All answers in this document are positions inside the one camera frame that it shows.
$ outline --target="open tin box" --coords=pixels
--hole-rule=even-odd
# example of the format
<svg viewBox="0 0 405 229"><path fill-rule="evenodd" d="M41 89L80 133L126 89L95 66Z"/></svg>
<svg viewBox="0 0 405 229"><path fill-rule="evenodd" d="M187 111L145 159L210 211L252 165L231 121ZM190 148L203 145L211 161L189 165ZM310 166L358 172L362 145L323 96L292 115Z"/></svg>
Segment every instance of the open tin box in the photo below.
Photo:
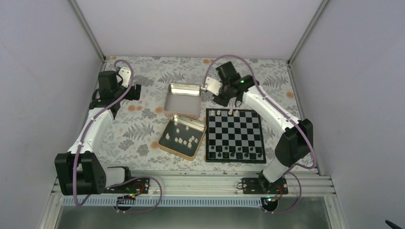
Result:
<svg viewBox="0 0 405 229"><path fill-rule="evenodd" d="M179 114L173 114L160 136L159 148L192 161L197 156L206 129L207 126L204 123ZM175 138L182 139L182 141L176 142Z"/></svg>
<svg viewBox="0 0 405 229"><path fill-rule="evenodd" d="M200 118L201 90L199 85L171 83L167 90L164 111L170 118L174 113L192 119Z"/></svg>

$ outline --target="black and white chessboard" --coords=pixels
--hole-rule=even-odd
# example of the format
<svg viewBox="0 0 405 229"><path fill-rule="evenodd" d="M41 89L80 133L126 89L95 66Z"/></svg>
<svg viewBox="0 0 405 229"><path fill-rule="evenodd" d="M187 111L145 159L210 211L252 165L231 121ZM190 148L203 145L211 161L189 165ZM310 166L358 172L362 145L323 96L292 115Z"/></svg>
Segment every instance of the black and white chessboard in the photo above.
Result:
<svg viewBox="0 0 405 229"><path fill-rule="evenodd" d="M259 114L253 110L238 110L238 115L235 110L228 112L229 109L207 108L205 161L265 164Z"/></svg>

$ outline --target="gray wall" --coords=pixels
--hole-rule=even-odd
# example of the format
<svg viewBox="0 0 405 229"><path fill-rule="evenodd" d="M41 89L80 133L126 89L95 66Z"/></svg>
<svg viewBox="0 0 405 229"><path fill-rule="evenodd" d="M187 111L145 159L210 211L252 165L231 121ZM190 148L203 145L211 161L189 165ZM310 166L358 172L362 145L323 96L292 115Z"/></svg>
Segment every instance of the gray wall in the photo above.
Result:
<svg viewBox="0 0 405 229"><path fill-rule="evenodd" d="M352 229L405 228L405 1L333 0L293 63Z"/></svg>
<svg viewBox="0 0 405 229"><path fill-rule="evenodd" d="M284 60L320 2L77 0L105 55Z"/></svg>
<svg viewBox="0 0 405 229"><path fill-rule="evenodd" d="M66 0L0 8L0 225L36 228L101 62Z"/></svg>

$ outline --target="floral pattern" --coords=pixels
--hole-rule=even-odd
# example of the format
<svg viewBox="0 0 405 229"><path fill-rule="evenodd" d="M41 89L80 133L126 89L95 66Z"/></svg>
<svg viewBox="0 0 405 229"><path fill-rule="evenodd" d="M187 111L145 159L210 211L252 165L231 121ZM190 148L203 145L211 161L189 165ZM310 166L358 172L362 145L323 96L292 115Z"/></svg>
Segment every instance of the floral pattern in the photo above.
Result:
<svg viewBox="0 0 405 229"><path fill-rule="evenodd" d="M134 82L142 85L139 101L121 102L113 124L102 141L97 156L101 163L108 166L129 166L133 170L177 170L177 171L260 171L263 164L244 163L206 163L205 139L202 141L197 157L193 161L169 154L159 149L158 140L168 118L164 115L164 103L169 83L190 83L201 85L212 59L189 57L128 57L110 56L106 70L114 69L117 59L128 61L134 69ZM241 75L250 74L243 62L235 59L218 61L214 66L232 61ZM257 80L272 98L291 114L299 117L297 102L294 98L287 63L284 60L247 60L252 66ZM215 69L209 72L217 78ZM205 108L220 108L212 102L212 93L202 96L200 122L205 123ZM229 107L235 109L234 100ZM251 109L241 104L240 109ZM262 119L263 136L267 164L275 158L274 148L279 141L279 133ZM310 156L300 163L311 165Z"/></svg>

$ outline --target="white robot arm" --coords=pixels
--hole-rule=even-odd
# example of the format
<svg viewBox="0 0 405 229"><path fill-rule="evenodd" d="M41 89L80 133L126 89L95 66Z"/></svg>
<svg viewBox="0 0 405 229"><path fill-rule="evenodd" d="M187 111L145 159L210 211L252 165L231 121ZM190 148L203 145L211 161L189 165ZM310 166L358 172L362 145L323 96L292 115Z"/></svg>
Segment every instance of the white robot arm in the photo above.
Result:
<svg viewBox="0 0 405 229"><path fill-rule="evenodd" d="M276 157L259 174L259 183L263 191L269 191L294 163L309 153L308 145L292 122L298 124L303 130L311 145L313 145L312 123L308 119L301 121L287 112L264 92L262 86L255 86L252 76L240 77L231 62L216 69L221 81L208 77L203 86L204 90L214 94L213 101L227 106L229 100L235 97L258 112L281 136L275 149ZM288 118L285 118L281 112L287 114Z"/></svg>
<svg viewBox="0 0 405 229"><path fill-rule="evenodd" d="M244 102L257 111L259 115L272 124L274 130L278 130L281 135L280 141L275 149L276 158L274 158L270 164L259 173L260 186L264 193L268 193L274 188L273 184L276 183L294 163L309 153L305 141L302 140L301 135L297 132L291 121L299 125L299 127L305 132L311 144L312 123L307 119L301 121L292 115L286 119L280 111L288 115L290 114L266 93L263 96L258 88L255 87L252 76L247 75L241 78L231 62L225 63L216 69L221 81L207 78L206 85L203 87L205 90L214 94L213 101L220 105L227 106L229 100L236 97L238 101ZM88 129L83 142L80 140L84 133L84 129L67 153L58 154L55 158L56 172L59 178L61 191L64 195L73 194L73 159L79 144L82 144L79 157L82 170L77 172L76 190L78 195L101 194L106 187L112 184L122 183L130 178L130 171L128 168L103 168L95 155L99 150L99 146L105 133L112 124L117 111L120 108L119 103L110 109L105 110L96 119L93 118L95 114L99 113L103 108L107 107L122 95L125 89L129 86L129 76L130 71L125 68L121 68L119 73L115 71L105 71L99 74L98 79L100 89L98 92L100 98L96 99L96 91L93 95L93 101L89 106L90 111L85 126L87 126L87 123L91 120L94 120L93 124ZM133 90L128 93L129 96L125 96L125 99L137 100L139 99L140 85L137 85L136 88L134 86L132 87ZM270 100L275 106L277 106L277 109L270 105L266 99Z"/></svg>

